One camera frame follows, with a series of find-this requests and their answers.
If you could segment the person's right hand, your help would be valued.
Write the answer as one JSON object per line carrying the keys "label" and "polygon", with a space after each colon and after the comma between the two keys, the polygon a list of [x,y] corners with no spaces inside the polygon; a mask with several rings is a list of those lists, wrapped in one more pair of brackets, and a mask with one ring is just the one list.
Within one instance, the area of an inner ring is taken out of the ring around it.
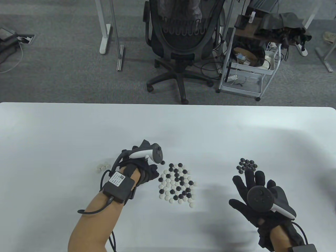
{"label": "person's right hand", "polygon": [[278,212],[269,211],[260,213],[253,210],[247,201],[247,194],[255,186],[263,186],[268,189],[276,186],[273,180],[265,182],[263,171],[245,170],[245,182],[238,175],[232,178],[243,202],[230,199],[229,205],[238,210],[253,226],[259,234],[259,246],[273,252],[287,252],[291,247],[304,245],[304,239],[294,228],[291,220]]}

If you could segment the person's left hand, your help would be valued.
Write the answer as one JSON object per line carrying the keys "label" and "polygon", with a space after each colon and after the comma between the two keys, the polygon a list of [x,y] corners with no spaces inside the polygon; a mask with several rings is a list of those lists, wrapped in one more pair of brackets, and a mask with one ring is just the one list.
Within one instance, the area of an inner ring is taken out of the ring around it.
{"label": "person's left hand", "polygon": [[114,167],[120,167],[123,175],[131,177],[136,169],[139,170],[140,178],[136,186],[154,180],[159,176],[157,164],[163,161],[163,151],[157,143],[150,144],[143,140],[139,147],[133,146],[132,150],[122,150]]}

